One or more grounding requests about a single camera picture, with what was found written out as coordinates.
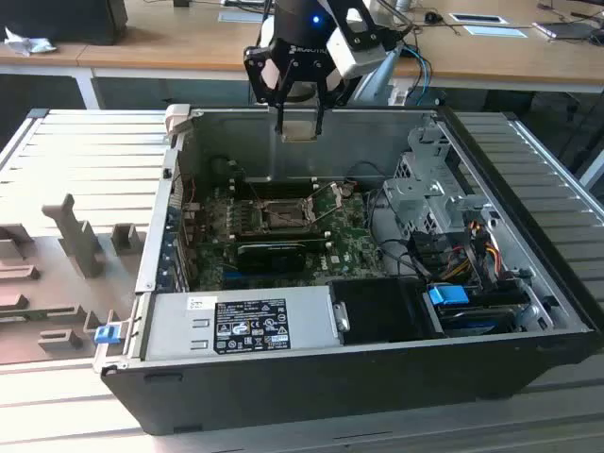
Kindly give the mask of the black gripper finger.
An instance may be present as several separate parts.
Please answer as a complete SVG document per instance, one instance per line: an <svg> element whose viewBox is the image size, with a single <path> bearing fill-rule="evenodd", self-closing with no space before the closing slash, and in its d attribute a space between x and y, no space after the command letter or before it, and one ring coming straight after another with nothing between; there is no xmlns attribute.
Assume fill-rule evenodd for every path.
<svg viewBox="0 0 604 453"><path fill-rule="evenodd" d="M325 111L333 108L343 107L357 89L359 79L342 79L335 89L327 89L328 73L325 69L316 67L314 69L317 90L317 112L315 121L315 135L319 136L323 130Z"/></svg>
<svg viewBox="0 0 604 453"><path fill-rule="evenodd" d="M284 104L294 84L295 57L285 44L248 46L243 52L243 64L256 100L277 110L275 132L281 135Z"/></svg>

